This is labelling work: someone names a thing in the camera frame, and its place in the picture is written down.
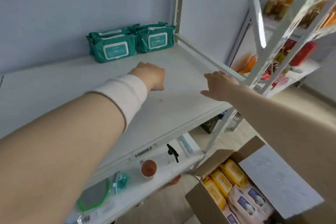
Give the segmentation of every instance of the open cardboard box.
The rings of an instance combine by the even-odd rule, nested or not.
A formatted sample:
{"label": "open cardboard box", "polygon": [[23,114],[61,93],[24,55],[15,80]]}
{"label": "open cardboard box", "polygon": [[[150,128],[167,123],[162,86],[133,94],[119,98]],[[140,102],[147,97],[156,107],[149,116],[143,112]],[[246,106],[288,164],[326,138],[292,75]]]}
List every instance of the open cardboard box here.
{"label": "open cardboard box", "polygon": [[[271,204],[273,204],[273,206],[275,207],[275,213],[272,215],[273,219],[275,219],[276,221],[279,222],[283,222],[286,224],[313,224],[313,223],[336,223],[336,213],[334,212],[334,209],[327,204],[322,197],[320,197],[320,195],[315,191],[317,190],[316,188],[311,188],[306,181],[304,181],[302,178],[305,178],[303,174],[311,172],[311,170],[309,170],[309,166],[305,165],[304,167],[301,167],[300,165],[296,165],[295,167],[297,167],[297,169],[299,171],[297,171],[295,169],[295,167],[290,167],[289,166],[289,162],[294,161],[295,159],[300,158],[300,154],[296,154],[293,156],[288,156],[285,154],[286,158],[281,158],[281,152],[283,148],[279,148],[280,153],[274,152],[273,155],[275,156],[275,159],[279,159],[288,167],[288,169],[292,170],[295,175],[290,175],[289,177],[285,178],[285,182],[284,185],[282,183],[281,187],[279,186],[279,184],[274,184],[271,183],[271,190],[268,190],[268,195],[272,195],[275,196],[276,193],[281,193],[279,194],[280,196],[278,198],[281,197],[281,195],[283,195],[283,190],[284,190],[284,186],[286,186],[286,183],[289,183],[290,186],[292,185],[292,180],[294,179],[296,176],[299,178],[299,180],[301,179],[303,184],[303,187],[308,187],[308,192],[307,190],[305,190],[304,192],[300,192],[303,194],[304,198],[300,198],[300,195],[296,201],[295,198],[292,198],[292,200],[288,201],[288,205],[286,204],[285,207],[291,207],[291,204],[294,204],[293,207],[295,207],[295,204],[300,204],[300,200],[304,199],[305,202],[309,202],[312,205],[309,206],[308,209],[304,210],[303,212],[297,213],[289,218],[286,218],[286,220],[284,220],[284,218],[281,216],[281,214],[279,214],[279,209],[277,209],[276,205],[283,205],[283,202],[277,202],[277,197],[273,197],[272,200],[270,200],[270,198],[267,196],[267,194],[265,193],[267,189],[263,189],[264,186],[262,186],[263,184],[263,180],[261,180],[258,176],[254,175],[254,171],[255,170],[246,170],[247,168],[243,168],[242,167],[242,163],[246,163],[249,162],[250,160],[252,160],[252,163],[255,161],[255,156],[259,155],[259,153],[263,150],[267,150],[270,151],[271,153],[273,153],[272,151],[274,151],[269,145],[266,145],[260,138],[258,138],[257,136],[252,138],[249,142],[247,142],[241,149],[239,149],[238,151],[234,151],[234,150],[226,150],[226,149],[221,149],[221,150],[217,150],[211,157],[209,157],[203,164],[201,164],[195,171],[194,174],[198,177],[201,177],[202,180],[205,179],[205,177],[209,174],[211,174],[217,166],[219,166],[221,163],[223,163],[227,158],[231,158],[233,161],[235,161],[236,163],[238,163],[243,170],[247,173],[247,175],[249,176],[250,181],[252,182],[252,184],[255,184],[260,190],[261,192],[267,197],[267,199],[271,202]],[[277,164],[275,164],[274,166],[272,166],[272,169],[275,169],[274,171],[277,171],[276,169],[278,168]],[[207,189],[204,187],[203,183],[200,181],[193,189],[191,189],[191,191],[189,193],[186,194],[186,199],[189,202],[191,208],[193,209],[195,215],[197,216],[198,220],[200,221],[201,224],[207,224],[207,223],[216,223],[216,224],[230,224],[229,221],[226,219],[226,217],[224,216],[224,214],[222,213],[221,209],[216,205],[215,201],[212,199],[211,195],[208,193]]]}

